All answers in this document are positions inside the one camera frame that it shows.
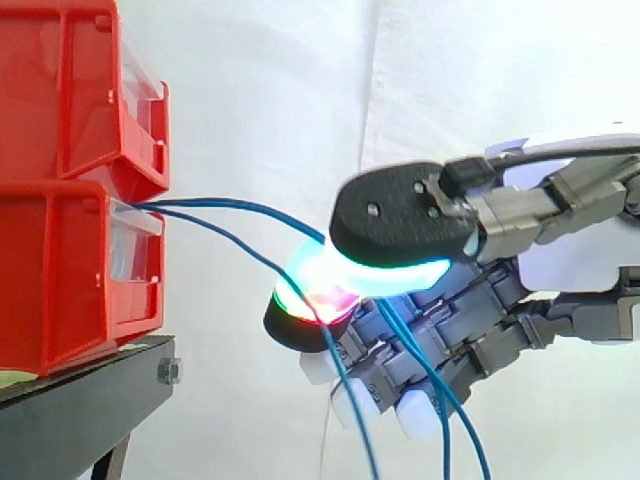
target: screw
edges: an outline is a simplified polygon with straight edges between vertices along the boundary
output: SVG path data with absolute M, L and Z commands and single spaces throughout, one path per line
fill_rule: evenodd
M 367 213 L 371 217 L 378 217 L 380 216 L 380 207 L 378 207 L 375 203 L 369 203 L 367 205 Z
M 416 183 L 413 184 L 413 191 L 416 192 L 417 194 L 422 195 L 424 193 L 424 183 L 422 183 L 421 181 L 417 181 Z
M 182 360 L 165 358 L 158 365 L 158 381 L 165 385 L 177 385 L 182 380 Z

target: red storage drawer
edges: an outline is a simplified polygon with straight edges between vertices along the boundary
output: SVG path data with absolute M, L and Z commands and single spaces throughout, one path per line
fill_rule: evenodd
M 0 0 L 0 180 L 93 180 L 165 192 L 168 89 L 125 38 L 113 0 Z
M 0 370 L 48 375 L 162 326 L 164 222 L 98 183 L 0 183 Z

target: blue cable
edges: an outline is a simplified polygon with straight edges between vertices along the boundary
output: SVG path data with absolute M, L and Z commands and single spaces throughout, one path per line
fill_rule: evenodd
M 247 245 L 245 242 L 243 242 L 240 238 L 238 238 L 237 236 L 235 236 L 234 234 L 232 234 L 231 232 L 228 232 L 227 230 L 218 227 L 217 225 L 213 225 L 209 222 L 206 222 L 200 218 L 188 215 L 186 213 L 180 213 L 180 212 L 173 212 L 171 210 L 166 210 L 164 208 L 160 208 L 160 207 L 156 207 L 156 206 L 152 206 L 149 204 L 141 204 L 139 205 L 139 208 L 142 208 L 144 210 L 148 210 L 151 212 L 155 212 L 155 213 L 159 213 L 168 217 L 174 217 L 174 218 L 179 218 L 181 220 L 186 220 L 188 222 L 191 223 L 195 223 L 196 225 L 200 225 L 201 227 L 204 227 L 208 230 L 211 230 L 219 235 L 222 235 L 223 237 L 227 238 L 228 240 L 231 240 L 233 243 L 235 243 L 238 247 L 240 247 L 242 250 L 244 250 L 247 254 L 249 254 L 251 257 L 253 257 L 255 260 L 257 260 L 258 262 L 262 263 L 263 265 L 265 265 L 266 267 L 269 267 L 271 270 L 273 270 L 274 272 L 276 272 L 278 275 L 280 275 L 291 287 L 291 289 L 296 293 L 296 295 L 298 295 L 298 297 L 300 297 L 300 299 L 311 309 L 311 311 L 313 312 L 314 316 L 316 317 L 316 320 L 318 321 L 318 324 L 320 325 L 320 329 L 322 330 L 322 334 L 324 336 L 325 341 L 327 342 L 327 346 L 329 347 L 329 352 L 331 353 L 331 358 L 333 359 L 333 362 L 338 370 L 338 373 L 340 375 L 340 380 L 342 381 L 342 384 L 344 385 L 346 391 L 347 391 L 347 395 L 349 397 L 349 401 L 351 402 L 351 405 L 353 407 L 355 416 L 356 416 L 356 421 L 358 424 L 358 428 L 360 430 L 360 434 L 362 436 L 362 442 L 364 443 L 364 447 L 366 450 L 366 454 L 367 454 L 367 459 L 369 461 L 369 468 L 371 470 L 371 477 L 373 480 L 380 480 L 380 474 L 378 473 L 378 466 L 376 463 L 376 459 L 375 459 L 375 455 L 373 453 L 373 446 L 371 443 L 371 439 L 369 437 L 368 431 L 367 431 L 367 427 L 365 425 L 364 422 L 364 418 L 362 416 L 362 412 L 360 411 L 360 407 L 358 405 L 358 401 L 356 400 L 356 396 L 353 392 L 353 389 L 351 387 L 351 382 L 349 382 L 349 377 L 347 375 L 347 371 L 344 367 L 344 364 L 342 363 L 342 361 L 340 360 L 339 354 L 338 354 L 338 350 L 336 348 L 336 344 L 333 340 L 333 336 L 331 335 L 331 332 L 329 331 L 329 328 L 320 320 L 316 310 L 314 309 L 313 305 L 311 304 L 311 302 L 309 302 L 309 300 L 305 297 L 304 293 L 302 292 L 302 290 L 300 289 L 300 287 L 296 284 L 296 282 L 289 276 L 289 274 L 287 272 L 284 271 L 284 269 L 282 267 L 280 267 L 279 265 L 277 265 L 276 263 L 272 262 L 271 260 L 269 260 L 268 258 L 264 257 L 263 255 L 261 255 L 260 253 L 258 253 L 257 251 L 255 251 L 253 248 L 251 248 L 249 245 Z
M 406 323 L 404 323 L 404 321 L 402 321 L 402 319 L 398 315 L 398 312 L 396 312 L 396 310 L 393 308 L 389 300 L 387 300 L 386 298 L 381 298 L 376 301 L 376 304 L 378 305 L 380 313 L 382 314 L 387 324 L 392 329 L 393 329 L 393 325 L 397 327 L 394 330 L 394 333 L 396 334 L 400 342 L 405 346 L 405 348 L 407 345 L 411 345 L 413 349 L 419 353 L 420 358 L 417 358 L 415 356 L 414 358 L 424 368 L 423 364 L 428 363 L 428 360 L 424 352 L 418 345 L 418 342 L 416 341 L 415 337 L 413 336 L 411 329 L 406 325 Z M 444 480 L 449 480 L 451 478 L 451 431 L 449 428 L 449 415 L 447 411 L 447 402 L 444 398 L 444 394 L 442 393 L 441 389 L 435 388 L 435 391 L 436 391 L 436 399 L 438 401 L 438 406 L 440 407 L 439 409 L 440 422 L 442 423 L 442 443 L 443 443 L 442 472 L 443 472 Z
M 247 202 L 246 200 L 236 200 L 234 198 L 186 198 L 172 200 L 158 200 L 155 202 L 141 203 L 133 205 L 136 208 L 154 207 L 186 207 L 186 208 L 231 208 L 234 210 L 246 210 L 261 213 L 275 220 L 278 220 L 289 227 L 298 230 L 300 233 L 313 238 L 320 244 L 324 244 L 324 235 L 318 230 L 297 218 L 287 215 L 275 208 L 267 207 L 260 203 Z
M 431 382 L 434 384 L 434 388 L 436 389 L 436 391 L 441 390 L 443 392 L 445 397 L 447 397 L 447 400 L 449 400 L 449 402 L 453 406 L 456 413 L 460 416 L 460 420 L 462 420 L 462 423 L 464 424 L 467 432 L 469 433 L 469 437 L 471 437 L 471 441 L 476 450 L 476 455 L 478 456 L 478 460 L 480 461 L 480 467 L 482 469 L 482 475 L 485 480 L 491 480 L 489 462 L 487 461 L 487 457 L 484 453 L 482 442 L 480 441 L 478 434 L 473 428 L 473 424 L 471 423 L 471 420 L 469 420 L 469 417 L 464 411 L 464 407 L 462 406 L 458 398 L 455 396 L 455 394 L 451 391 L 451 389 L 449 388 L 449 385 L 447 385 L 442 380 L 442 377 L 438 374 L 438 372 L 435 371 L 435 369 L 426 360 L 426 358 L 424 357 L 424 354 L 422 354 L 422 352 L 420 351 L 420 348 L 419 347 L 415 348 L 411 340 L 408 340 L 406 338 L 406 333 L 403 331 L 402 327 L 400 326 L 400 324 L 404 325 L 404 322 L 399 317 L 397 312 L 395 312 L 395 310 L 391 308 L 391 310 L 388 311 L 387 313 L 392 317 L 391 321 L 389 322 L 389 327 L 391 327 L 391 330 L 393 331 L 393 333 L 402 342 L 407 352 L 409 352 L 409 354 L 416 359 L 416 361 L 420 364 L 420 366 L 426 370 L 427 374 L 429 375 L 429 378 L 431 379 Z

